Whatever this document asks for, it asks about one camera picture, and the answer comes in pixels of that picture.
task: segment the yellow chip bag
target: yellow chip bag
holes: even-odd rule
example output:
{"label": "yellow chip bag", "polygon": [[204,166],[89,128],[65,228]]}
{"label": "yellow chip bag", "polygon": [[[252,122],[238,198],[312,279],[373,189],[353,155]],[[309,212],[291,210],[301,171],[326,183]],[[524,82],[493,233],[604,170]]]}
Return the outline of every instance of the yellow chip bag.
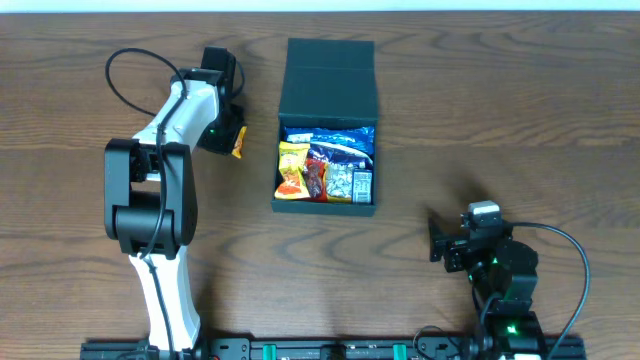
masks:
{"label": "yellow chip bag", "polygon": [[305,199],[309,191],[302,177],[307,152],[310,145],[280,142],[280,163],[278,170],[282,174],[282,184],[276,190],[275,198],[280,200]]}
{"label": "yellow chip bag", "polygon": [[231,151],[231,155],[237,157],[238,159],[242,159],[242,146],[244,145],[244,133],[247,132],[247,127],[243,126],[238,133],[238,138],[236,139],[235,145],[233,145],[233,151]]}

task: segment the snack package label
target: snack package label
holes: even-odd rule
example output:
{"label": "snack package label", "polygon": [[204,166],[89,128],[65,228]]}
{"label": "snack package label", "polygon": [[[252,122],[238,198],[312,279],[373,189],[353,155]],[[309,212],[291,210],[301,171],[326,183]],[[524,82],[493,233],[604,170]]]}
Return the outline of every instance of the snack package label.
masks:
{"label": "snack package label", "polygon": [[311,142],[312,133],[306,134],[291,134],[287,136],[287,141],[292,142],[294,144],[302,143],[302,142]]}
{"label": "snack package label", "polygon": [[370,204],[371,203],[371,183],[373,181],[373,173],[369,170],[353,171],[353,203],[354,204]]}
{"label": "snack package label", "polygon": [[309,144],[289,144],[280,142],[280,162],[278,169],[282,175],[282,183],[278,186],[275,198],[280,200],[305,199],[309,191],[305,185],[302,172]]}

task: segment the wooden table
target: wooden table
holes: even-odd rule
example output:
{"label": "wooden table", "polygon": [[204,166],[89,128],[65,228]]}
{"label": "wooden table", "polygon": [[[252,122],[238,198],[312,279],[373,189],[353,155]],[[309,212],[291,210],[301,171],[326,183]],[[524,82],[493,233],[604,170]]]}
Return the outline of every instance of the wooden table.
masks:
{"label": "wooden table", "polygon": [[[376,42],[379,209],[274,214],[289,37]],[[427,215],[493,199],[587,249],[592,294],[574,333],[590,359],[640,357],[640,14],[372,13],[0,17],[0,358],[71,359],[88,338],[142,338],[138,278],[103,226],[103,149],[149,118],[111,94],[121,47],[197,66],[229,48],[247,74],[245,157],[194,155],[190,249],[205,326],[256,337],[412,336],[474,323],[463,273],[428,262]],[[127,55],[119,89],[158,109],[170,72]],[[583,286],[564,239],[540,254],[534,310],[558,333]]]}

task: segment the black cable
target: black cable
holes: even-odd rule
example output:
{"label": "black cable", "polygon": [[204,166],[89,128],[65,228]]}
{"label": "black cable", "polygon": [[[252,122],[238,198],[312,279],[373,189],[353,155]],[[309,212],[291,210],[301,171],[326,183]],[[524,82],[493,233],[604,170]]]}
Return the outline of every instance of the black cable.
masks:
{"label": "black cable", "polygon": [[480,305],[478,305],[478,298],[476,297],[476,290],[471,288],[471,298],[473,299],[473,307],[476,308],[476,313],[480,315]]}
{"label": "black cable", "polygon": [[484,307],[482,308],[482,312],[480,313],[480,325],[484,325],[484,319],[487,317],[487,313],[491,308],[491,303],[493,300],[501,299],[502,295],[500,293],[493,293],[487,298],[487,301],[484,303]]}
{"label": "black cable", "polygon": [[429,330],[429,329],[436,329],[436,330],[440,331],[441,333],[443,333],[444,336],[447,337],[447,340],[449,340],[449,342],[458,350],[458,352],[456,354],[447,356],[447,359],[453,359],[456,356],[460,355],[460,353],[461,353],[460,344],[458,344],[455,341],[453,341],[453,339],[451,339],[451,337],[449,336],[449,334],[447,334],[446,331],[442,330],[441,328],[439,328],[438,326],[435,326],[435,325],[427,325],[427,326],[423,327],[422,329],[418,330],[418,332],[413,336],[413,341],[412,341],[413,349],[420,356],[422,356],[426,360],[436,360],[435,358],[432,358],[431,356],[427,355],[425,352],[420,350],[420,348],[417,346],[417,343],[416,343],[416,340],[418,339],[418,335],[422,334],[423,332],[425,332],[426,330]]}
{"label": "black cable", "polygon": [[240,95],[240,93],[242,92],[242,89],[244,89],[244,83],[245,83],[245,77],[244,77],[244,69],[242,68],[242,64],[240,64],[240,61],[236,60],[236,65],[238,65],[238,70],[240,70],[240,77],[242,78],[242,83],[240,84],[240,86],[238,86],[238,88],[231,93],[231,100],[235,99],[238,95]]}
{"label": "black cable", "polygon": [[553,347],[549,351],[549,354],[547,355],[547,360],[551,360],[553,353],[558,349],[558,346],[560,346],[560,343],[562,343],[564,338],[567,336],[567,334],[569,333],[569,330],[571,329],[576,319],[578,318],[578,315],[580,315],[580,312],[582,311],[584,304],[587,302],[587,297],[589,296],[589,287],[591,286],[591,266],[589,265],[589,259],[587,258],[587,253],[584,251],[584,249],[582,248],[578,240],[576,240],[573,236],[569,235],[568,233],[556,227],[545,225],[545,224],[529,223],[529,222],[509,223],[508,225],[512,227],[519,226],[519,227],[544,229],[544,230],[549,230],[556,234],[562,235],[567,240],[569,240],[571,244],[573,244],[573,246],[575,246],[576,250],[578,250],[578,252],[580,253],[580,257],[582,257],[582,264],[584,265],[584,289],[582,290],[582,297],[580,298],[580,303],[578,303],[576,310],[573,312],[573,315],[569,319],[569,322],[567,322],[567,325],[565,325],[564,329],[562,330],[560,337],[558,338],[556,343],[553,345]]}
{"label": "black cable", "polygon": [[153,53],[153,52],[151,52],[149,50],[144,50],[144,49],[138,49],[138,48],[120,49],[120,50],[114,52],[109,57],[109,59],[107,60],[107,62],[105,64],[105,67],[104,67],[104,74],[105,74],[105,78],[107,79],[107,84],[109,85],[109,88],[111,89],[111,91],[113,91],[113,93],[120,100],[122,100],[122,102],[124,102],[128,106],[132,107],[133,109],[135,109],[137,111],[140,111],[140,112],[142,112],[144,114],[147,114],[147,115],[156,116],[155,113],[152,113],[150,111],[144,110],[144,109],[132,104],[127,99],[125,99],[120,94],[120,92],[118,92],[118,90],[116,90],[115,86],[113,85],[113,82],[111,82],[111,76],[110,76],[110,72],[109,72],[110,69],[111,69],[111,63],[119,55],[124,54],[124,53],[128,53],[128,52],[144,54],[144,55],[150,56],[150,57],[152,57],[154,59],[160,60],[165,65],[167,65],[169,68],[171,68],[171,70],[173,70],[173,72],[176,74],[176,76],[180,80],[180,84],[182,85],[182,91],[180,93],[180,98],[178,98],[178,100],[175,102],[175,104],[173,104],[171,109],[167,112],[167,114],[162,118],[162,120],[160,121],[160,123],[156,127],[156,156],[158,158],[158,172],[160,174],[160,210],[159,210],[159,213],[158,213],[158,220],[156,220],[156,226],[155,226],[155,229],[153,231],[153,235],[151,236],[151,240],[147,244],[145,250],[140,254],[140,259],[142,259],[147,264],[147,266],[149,267],[149,272],[151,273],[151,275],[153,277],[153,283],[154,283],[155,288],[156,288],[156,295],[158,296],[158,303],[160,304],[160,310],[162,311],[162,317],[164,318],[164,323],[165,323],[165,327],[166,327],[166,330],[167,330],[167,340],[169,341],[169,357],[170,357],[170,359],[173,359],[174,349],[173,349],[173,341],[172,341],[172,335],[171,335],[171,326],[170,326],[170,323],[169,323],[169,316],[168,316],[167,309],[166,309],[166,306],[165,306],[165,303],[164,303],[164,298],[162,296],[162,291],[160,289],[160,282],[158,280],[158,275],[156,273],[156,268],[153,265],[153,261],[151,259],[149,259],[149,261],[147,261],[147,260],[145,260],[145,258],[151,253],[151,251],[153,251],[153,248],[155,247],[155,244],[158,241],[158,236],[160,234],[160,230],[162,229],[162,223],[163,223],[163,220],[164,220],[164,214],[166,212],[166,206],[167,206],[167,182],[166,182],[166,173],[165,173],[165,167],[164,167],[164,155],[162,153],[162,138],[164,136],[164,129],[166,128],[167,122],[169,121],[171,116],[176,112],[176,110],[178,110],[178,108],[180,107],[182,102],[187,98],[187,83],[184,81],[184,78],[182,77],[182,75],[180,74],[178,69],[171,62],[169,62],[169,60],[163,58],[162,56],[160,56],[160,55],[158,55],[156,53]]}

